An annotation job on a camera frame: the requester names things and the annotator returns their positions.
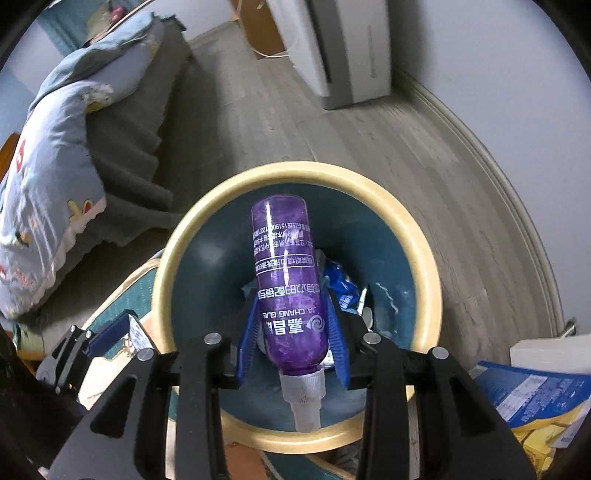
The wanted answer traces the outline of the wooden side cabinet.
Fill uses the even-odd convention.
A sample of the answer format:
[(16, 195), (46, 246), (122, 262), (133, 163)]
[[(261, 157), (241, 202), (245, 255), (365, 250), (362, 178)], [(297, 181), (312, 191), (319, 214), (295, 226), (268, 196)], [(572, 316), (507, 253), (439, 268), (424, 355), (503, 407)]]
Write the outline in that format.
[(245, 40), (257, 59), (281, 57), (286, 53), (280, 32), (271, 15), (270, 6), (263, 0), (231, 0)]

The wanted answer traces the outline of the blue white cardboard box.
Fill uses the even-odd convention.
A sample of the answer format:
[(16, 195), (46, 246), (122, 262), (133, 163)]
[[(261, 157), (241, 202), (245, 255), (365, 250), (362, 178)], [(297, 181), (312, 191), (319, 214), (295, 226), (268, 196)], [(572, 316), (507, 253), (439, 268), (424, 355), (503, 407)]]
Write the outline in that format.
[(538, 475), (574, 440), (590, 411), (590, 377), (482, 361), (469, 371)]

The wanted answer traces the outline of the teal yellow-rimmed trash bin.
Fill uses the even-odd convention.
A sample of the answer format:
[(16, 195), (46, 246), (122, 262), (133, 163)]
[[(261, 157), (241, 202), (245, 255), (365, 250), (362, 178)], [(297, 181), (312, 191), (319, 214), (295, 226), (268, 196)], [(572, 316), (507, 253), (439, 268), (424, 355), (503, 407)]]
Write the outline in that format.
[(344, 167), (276, 162), (232, 176), (202, 196), (168, 240), (154, 280), (150, 332), (170, 352), (186, 340), (242, 326), (249, 296), (273, 357), (256, 354), (242, 388), (221, 400), (231, 442), (277, 454), (315, 454), (362, 435), (363, 392), (325, 376), (321, 425), (294, 427), (280, 368), (329, 352), (318, 302), (318, 253), (338, 263), (374, 303), (374, 329), (402, 348), (439, 342), (443, 299), (436, 261), (420, 226), (388, 190)]

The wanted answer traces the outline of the teal and peach rug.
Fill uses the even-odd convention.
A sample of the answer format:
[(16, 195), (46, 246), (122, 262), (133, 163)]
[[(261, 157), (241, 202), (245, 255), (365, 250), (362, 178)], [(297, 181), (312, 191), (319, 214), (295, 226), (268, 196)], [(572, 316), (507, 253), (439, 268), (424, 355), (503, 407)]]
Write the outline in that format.
[[(119, 326), (110, 348), (90, 364), (78, 399), (91, 407), (139, 348), (152, 346), (151, 297), (160, 259), (153, 257), (133, 271), (83, 324), (95, 334)], [(233, 479), (353, 479), (355, 473), (335, 465), (329, 452), (281, 455), (238, 443), (225, 446)]]

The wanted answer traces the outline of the white air purifier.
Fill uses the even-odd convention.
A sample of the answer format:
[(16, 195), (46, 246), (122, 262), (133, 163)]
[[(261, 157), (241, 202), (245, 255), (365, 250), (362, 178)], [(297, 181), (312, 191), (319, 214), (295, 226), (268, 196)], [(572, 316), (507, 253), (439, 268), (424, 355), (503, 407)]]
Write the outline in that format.
[(391, 94), (388, 3), (270, 1), (287, 57), (325, 110)]

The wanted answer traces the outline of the purple spray bottle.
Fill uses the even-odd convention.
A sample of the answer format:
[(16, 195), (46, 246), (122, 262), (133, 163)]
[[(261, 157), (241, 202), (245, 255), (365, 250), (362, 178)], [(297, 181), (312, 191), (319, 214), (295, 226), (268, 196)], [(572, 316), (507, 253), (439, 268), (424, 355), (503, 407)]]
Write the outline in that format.
[(273, 195), (254, 204), (252, 249), (266, 355), (279, 369), (295, 430), (317, 431), (329, 338), (304, 199)]

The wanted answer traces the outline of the blue cartoon duvet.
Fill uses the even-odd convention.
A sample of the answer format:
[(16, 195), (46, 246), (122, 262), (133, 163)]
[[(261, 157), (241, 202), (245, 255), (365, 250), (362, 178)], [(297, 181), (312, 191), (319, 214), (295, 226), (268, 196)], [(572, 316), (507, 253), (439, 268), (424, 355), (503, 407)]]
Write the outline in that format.
[(1, 182), (1, 313), (15, 320), (56, 283), (67, 253), (107, 206), (86, 118), (131, 95), (161, 45), (163, 23), (138, 13), (62, 59), (30, 104)]

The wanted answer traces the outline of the teal curtain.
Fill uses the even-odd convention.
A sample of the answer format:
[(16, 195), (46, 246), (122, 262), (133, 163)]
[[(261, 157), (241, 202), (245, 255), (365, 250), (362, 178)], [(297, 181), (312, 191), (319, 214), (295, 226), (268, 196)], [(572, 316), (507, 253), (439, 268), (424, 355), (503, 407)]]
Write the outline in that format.
[(50, 41), (63, 55), (103, 33), (141, 1), (52, 1), (37, 18)]

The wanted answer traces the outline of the blue silver snack wrapper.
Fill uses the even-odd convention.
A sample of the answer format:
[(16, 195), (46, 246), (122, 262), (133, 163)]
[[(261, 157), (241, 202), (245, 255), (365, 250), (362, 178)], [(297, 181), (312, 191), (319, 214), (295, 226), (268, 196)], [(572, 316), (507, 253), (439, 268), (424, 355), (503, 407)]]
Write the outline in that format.
[(322, 285), (335, 293), (342, 311), (363, 314), (367, 289), (356, 286), (341, 264), (325, 259), (322, 266)]

